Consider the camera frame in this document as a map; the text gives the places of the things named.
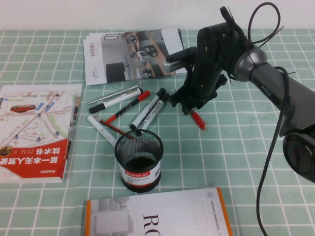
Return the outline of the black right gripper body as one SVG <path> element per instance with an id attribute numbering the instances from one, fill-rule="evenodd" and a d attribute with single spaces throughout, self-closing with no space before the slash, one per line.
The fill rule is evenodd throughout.
<path id="1" fill-rule="evenodd" d="M 239 34 L 221 23 L 199 30 L 197 34 L 197 56 L 188 68 L 184 84 L 169 97 L 172 107 L 178 103 L 200 103 L 202 108 L 217 97 L 217 89 L 227 82 L 222 71 L 233 74 L 237 60 L 243 54 Z"/>

